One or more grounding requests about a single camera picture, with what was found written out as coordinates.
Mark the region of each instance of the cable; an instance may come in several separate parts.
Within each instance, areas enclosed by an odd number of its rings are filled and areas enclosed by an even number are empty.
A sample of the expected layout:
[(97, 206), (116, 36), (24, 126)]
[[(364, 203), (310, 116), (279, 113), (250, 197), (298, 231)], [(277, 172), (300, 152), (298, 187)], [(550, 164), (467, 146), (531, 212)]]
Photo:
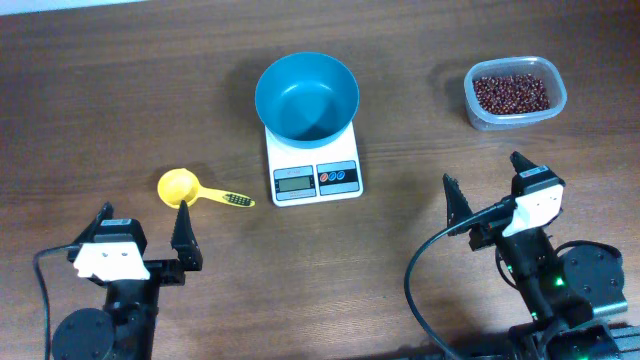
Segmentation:
[(418, 261), (418, 258), (420, 258), (420, 255), (422, 255), (422, 253), (431, 245), (433, 245), (433, 243), (435, 243), (436, 241), (438, 241), (438, 239), (440, 239), (441, 237), (443, 237), (444, 235), (457, 230), (461, 227), (465, 227), (468, 226), (470, 224), (475, 223), (481, 216), (484, 216), (485, 214), (487, 214), (490, 211), (496, 210), (497, 208), (502, 207), (502, 204), (496, 204), (493, 206), (490, 206), (484, 210), (480, 210), (477, 213), (471, 215), (471, 217), (457, 223), (456, 225), (450, 226), (444, 230), (441, 230), (439, 233), (435, 234), (434, 236), (432, 236), (429, 240), (427, 240), (424, 244), (422, 244), (422, 246), (420, 246), (418, 248), (418, 250), (416, 251), (416, 253), (413, 255), (413, 257), (411, 258), (411, 261), (409, 261), (409, 266), (407, 267), (407, 271), (404, 274), (404, 295), (407, 298), (407, 302), (409, 303), (409, 307), (411, 308), (411, 312), (413, 313), (413, 316), (415, 316), (416, 320), (418, 320), (418, 323), (420, 323), (420, 326), (422, 326), (422, 328), (424, 329), (424, 331), (427, 332), (427, 334), (429, 334), (429, 336), (433, 339), (433, 341), (435, 341), (435, 343), (445, 352), (447, 353), (447, 355), (449, 355), (450, 357), (452, 357), (453, 359), (456, 360), (463, 360), (464, 357), (462, 355), (460, 355), (455, 349), (453, 349), (449, 344), (447, 344), (440, 336), (438, 336), (438, 334), (435, 333), (435, 331), (431, 328), (431, 326), (429, 326), (429, 324), (427, 323), (427, 321), (422, 317), (422, 315), (420, 315), (420, 311), (418, 311), (418, 308), (416, 307), (416, 304), (413, 301), (413, 296), (411, 295), (411, 284), (410, 284), (410, 280), (411, 280), (411, 272), (413, 271), (413, 267), (416, 265), (416, 262)]
[(507, 285), (509, 285), (512, 288), (518, 290), (518, 288), (516, 287), (516, 284), (514, 284), (511, 280), (509, 280), (507, 275), (502, 270), (502, 266), (500, 266), (500, 261), (502, 261), (502, 257), (500, 256), (500, 252), (498, 251), (498, 248), (496, 247), (496, 266), (498, 267), (498, 272), (500, 273), (500, 277), (502, 277), (502, 280), (504, 280), (504, 282), (506, 282)]
[(51, 249), (39, 251), (33, 256), (33, 271), (36, 273), (38, 279), (38, 285), (40, 285), (40, 292), (42, 293), (42, 302), (44, 303), (44, 359), (49, 360), (51, 355), (51, 322), (49, 320), (49, 296), (47, 295), (47, 285), (44, 283), (44, 277), (40, 271), (39, 260), (42, 257), (57, 254), (60, 252), (78, 250), (80, 245), (65, 245), (58, 246)]

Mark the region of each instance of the measuring scoop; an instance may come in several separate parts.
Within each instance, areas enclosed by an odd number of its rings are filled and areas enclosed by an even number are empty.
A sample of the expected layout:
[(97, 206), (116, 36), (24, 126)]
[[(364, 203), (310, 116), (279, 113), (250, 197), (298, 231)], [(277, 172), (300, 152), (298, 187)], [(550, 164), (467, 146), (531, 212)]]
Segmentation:
[(201, 186), (198, 178), (187, 169), (173, 169), (162, 175), (158, 181), (158, 195), (165, 204), (174, 209), (180, 207), (182, 200), (191, 206), (198, 198), (240, 207), (252, 207), (256, 204), (245, 195)]

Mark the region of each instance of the white scale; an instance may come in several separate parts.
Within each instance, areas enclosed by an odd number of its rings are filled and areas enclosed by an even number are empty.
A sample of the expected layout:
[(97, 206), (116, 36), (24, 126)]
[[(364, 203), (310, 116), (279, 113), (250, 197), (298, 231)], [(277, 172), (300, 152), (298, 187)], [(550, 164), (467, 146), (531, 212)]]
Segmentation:
[(353, 123), (327, 145), (301, 149), (265, 128), (271, 196), (277, 206), (313, 204), (362, 195)]

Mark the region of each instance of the red beans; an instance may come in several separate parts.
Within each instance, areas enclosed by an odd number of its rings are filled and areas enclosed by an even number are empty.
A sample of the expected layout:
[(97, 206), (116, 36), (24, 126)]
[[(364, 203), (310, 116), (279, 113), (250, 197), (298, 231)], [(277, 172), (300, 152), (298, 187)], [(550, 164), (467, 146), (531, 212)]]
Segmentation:
[(482, 77), (473, 81), (480, 106), (494, 115), (524, 114), (549, 109), (542, 80), (531, 74)]

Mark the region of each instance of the scoop handle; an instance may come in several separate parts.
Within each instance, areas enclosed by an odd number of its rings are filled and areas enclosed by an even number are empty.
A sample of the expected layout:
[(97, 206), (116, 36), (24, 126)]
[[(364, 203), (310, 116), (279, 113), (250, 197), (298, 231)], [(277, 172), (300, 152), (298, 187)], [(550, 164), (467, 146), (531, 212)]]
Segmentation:
[(200, 191), (198, 191), (198, 197), (238, 207), (252, 207), (256, 204), (253, 199), (246, 195), (205, 187), (200, 188)]

